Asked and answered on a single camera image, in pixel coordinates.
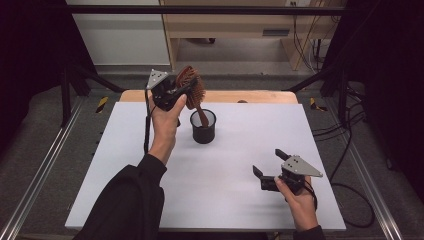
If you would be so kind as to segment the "aluminium rail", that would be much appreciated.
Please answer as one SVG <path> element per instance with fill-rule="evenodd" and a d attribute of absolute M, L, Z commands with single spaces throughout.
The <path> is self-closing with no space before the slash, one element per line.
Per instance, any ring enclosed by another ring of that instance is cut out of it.
<path fill-rule="evenodd" d="M 356 176 L 360 181 L 367 200 L 372 206 L 376 220 L 378 221 L 386 240 L 404 240 L 397 223 L 395 222 L 374 179 L 372 178 L 370 172 L 367 170 L 363 158 L 361 157 L 353 141 L 350 124 L 347 123 L 346 126 L 348 127 L 346 131 L 340 131 L 345 145 L 342 158 L 345 156 L 349 157 Z"/>
<path fill-rule="evenodd" d="M 68 122 L 58 131 L 15 211 L 0 231 L 0 240 L 15 240 L 17 237 L 86 101 L 86 97 L 76 98 Z"/>

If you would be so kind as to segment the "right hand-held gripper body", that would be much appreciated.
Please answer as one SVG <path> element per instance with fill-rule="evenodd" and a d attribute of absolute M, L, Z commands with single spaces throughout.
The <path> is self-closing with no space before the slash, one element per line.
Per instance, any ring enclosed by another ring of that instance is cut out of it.
<path fill-rule="evenodd" d="M 323 174 L 300 156 L 291 155 L 287 161 L 282 162 L 281 174 L 278 177 L 287 184 L 294 194 L 296 194 L 305 187 L 306 176 L 323 177 Z M 260 187 L 262 190 L 266 191 L 279 191 L 273 176 L 263 175 L 263 179 L 260 180 Z"/>

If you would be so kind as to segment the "white cabinet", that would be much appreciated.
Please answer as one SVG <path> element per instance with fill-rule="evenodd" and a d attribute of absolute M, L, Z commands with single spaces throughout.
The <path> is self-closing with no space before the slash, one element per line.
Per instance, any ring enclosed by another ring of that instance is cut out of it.
<path fill-rule="evenodd" d="M 160 14 L 74 14 L 91 60 L 100 66 L 169 66 Z"/>

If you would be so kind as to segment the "black mesh cup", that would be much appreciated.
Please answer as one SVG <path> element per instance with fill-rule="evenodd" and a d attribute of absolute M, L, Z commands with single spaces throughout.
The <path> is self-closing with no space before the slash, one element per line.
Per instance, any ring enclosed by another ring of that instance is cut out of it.
<path fill-rule="evenodd" d="M 203 112 L 208 120 L 207 127 L 202 125 L 200 115 L 197 111 L 192 113 L 190 116 L 192 137 L 194 141 L 199 144 L 209 144 L 215 138 L 215 125 L 217 118 L 216 115 L 209 109 L 204 109 Z"/>

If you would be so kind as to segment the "yellow black tape strip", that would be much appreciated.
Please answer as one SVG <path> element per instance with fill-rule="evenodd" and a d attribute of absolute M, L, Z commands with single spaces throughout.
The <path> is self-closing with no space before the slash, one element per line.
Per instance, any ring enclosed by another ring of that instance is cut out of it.
<path fill-rule="evenodd" d="M 104 107 L 105 107 L 105 105 L 106 105 L 106 103 L 108 101 L 108 98 L 109 97 L 107 97 L 107 96 L 101 97 L 101 99 L 99 101 L 99 104 L 98 104 L 98 106 L 96 108 L 95 113 L 101 113 L 103 111 L 103 109 L 104 109 Z"/>
<path fill-rule="evenodd" d="M 317 110 L 317 111 L 322 111 L 322 112 L 328 111 L 328 109 L 326 107 L 318 106 L 316 101 L 315 101 L 315 98 L 313 98 L 313 97 L 310 98 L 310 108 L 312 110 Z"/>

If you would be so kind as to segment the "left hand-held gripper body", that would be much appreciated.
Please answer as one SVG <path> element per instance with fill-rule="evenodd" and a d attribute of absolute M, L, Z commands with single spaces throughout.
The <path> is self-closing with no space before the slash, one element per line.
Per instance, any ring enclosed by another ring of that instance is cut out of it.
<path fill-rule="evenodd" d="M 171 110 L 182 94 L 188 91 L 187 87 L 178 87 L 167 72 L 151 70 L 147 86 L 153 95 L 153 101 L 161 110 Z"/>

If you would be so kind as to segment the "person's left hand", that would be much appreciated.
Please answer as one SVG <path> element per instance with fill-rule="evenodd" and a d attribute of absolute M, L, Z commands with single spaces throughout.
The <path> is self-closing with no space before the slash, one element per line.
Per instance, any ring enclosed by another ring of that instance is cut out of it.
<path fill-rule="evenodd" d="M 163 111 L 156 106 L 153 97 L 149 98 L 154 129 L 153 143 L 149 150 L 151 155 L 165 159 L 171 154 L 176 142 L 178 117 L 185 107 L 186 100 L 187 96 L 183 94 L 171 110 Z"/>

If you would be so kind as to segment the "person's right hand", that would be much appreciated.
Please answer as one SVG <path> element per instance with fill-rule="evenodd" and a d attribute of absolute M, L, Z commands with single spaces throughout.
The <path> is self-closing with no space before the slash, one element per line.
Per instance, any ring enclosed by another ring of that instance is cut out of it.
<path fill-rule="evenodd" d="M 274 182 L 289 205 L 296 230 L 303 232 L 317 227 L 318 220 L 312 194 L 306 189 L 294 194 L 279 177 L 275 177 Z"/>

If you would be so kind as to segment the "black metal stand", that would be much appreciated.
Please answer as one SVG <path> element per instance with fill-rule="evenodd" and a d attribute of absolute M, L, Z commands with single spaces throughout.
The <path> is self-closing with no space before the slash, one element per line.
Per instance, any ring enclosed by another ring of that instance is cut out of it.
<path fill-rule="evenodd" d="M 324 70 L 310 76 L 306 80 L 288 88 L 289 92 L 297 93 L 303 88 L 315 83 L 318 80 L 323 80 L 320 93 L 323 97 L 331 97 L 335 91 L 338 91 L 338 109 L 337 119 L 343 126 L 347 125 L 347 88 L 348 79 L 346 71 L 343 67 L 331 65 Z"/>
<path fill-rule="evenodd" d="M 91 87 L 86 82 L 87 79 L 93 80 L 115 93 L 123 93 L 125 91 L 124 88 L 109 82 L 97 73 L 89 71 L 80 65 L 66 66 L 60 75 L 62 127 L 65 127 L 71 119 L 70 87 L 73 87 L 78 96 L 88 96 L 91 92 Z"/>

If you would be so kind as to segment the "light wooden desk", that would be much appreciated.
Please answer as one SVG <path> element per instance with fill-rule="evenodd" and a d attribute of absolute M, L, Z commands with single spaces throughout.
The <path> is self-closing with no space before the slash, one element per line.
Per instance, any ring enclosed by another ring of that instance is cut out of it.
<path fill-rule="evenodd" d="M 162 6 L 344 7 L 347 0 L 159 0 Z M 294 71 L 305 64 L 309 42 L 330 39 L 336 16 L 165 14 L 167 37 L 279 39 Z"/>

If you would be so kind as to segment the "light wooden table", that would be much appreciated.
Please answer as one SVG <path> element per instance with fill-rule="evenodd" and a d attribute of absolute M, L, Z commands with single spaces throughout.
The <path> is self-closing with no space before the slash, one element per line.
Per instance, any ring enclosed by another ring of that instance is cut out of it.
<path fill-rule="evenodd" d="M 204 97 L 205 102 L 236 103 L 278 103 L 297 104 L 298 99 L 293 92 L 271 90 L 209 90 Z"/>

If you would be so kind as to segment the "wooden paddle hairbrush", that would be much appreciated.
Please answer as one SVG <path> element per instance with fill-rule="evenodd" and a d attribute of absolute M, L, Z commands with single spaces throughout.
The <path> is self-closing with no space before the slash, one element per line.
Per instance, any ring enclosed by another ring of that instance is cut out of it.
<path fill-rule="evenodd" d="M 203 128 L 207 128 L 209 126 L 209 120 L 201 108 L 201 103 L 205 97 L 206 91 L 204 88 L 203 80 L 198 71 L 192 66 L 185 66 L 176 77 L 176 86 L 178 88 L 187 88 L 186 106 L 189 110 L 197 110 L 201 121 L 201 126 Z"/>

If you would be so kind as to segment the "dark curtain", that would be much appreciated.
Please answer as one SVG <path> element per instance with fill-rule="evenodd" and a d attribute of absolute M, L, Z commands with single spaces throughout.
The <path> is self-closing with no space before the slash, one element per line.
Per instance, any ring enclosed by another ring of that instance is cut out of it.
<path fill-rule="evenodd" d="M 0 0 L 0 155 L 32 97 L 60 84 L 65 67 L 96 69 L 66 0 Z"/>
<path fill-rule="evenodd" d="M 365 86 L 365 106 L 390 160 L 424 200 L 424 0 L 346 0 L 325 59 Z"/>

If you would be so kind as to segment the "black horizontal frame bar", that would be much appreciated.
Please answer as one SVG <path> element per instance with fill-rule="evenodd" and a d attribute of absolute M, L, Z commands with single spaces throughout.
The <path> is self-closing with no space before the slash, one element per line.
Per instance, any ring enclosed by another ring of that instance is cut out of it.
<path fill-rule="evenodd" d="M 68 5 L 75 14 L 215 14 L 215 15 L 301 15 L 342 16 L 344 7 L 256 7 L 256 6 L 149 6 L 149 5 Z"/>

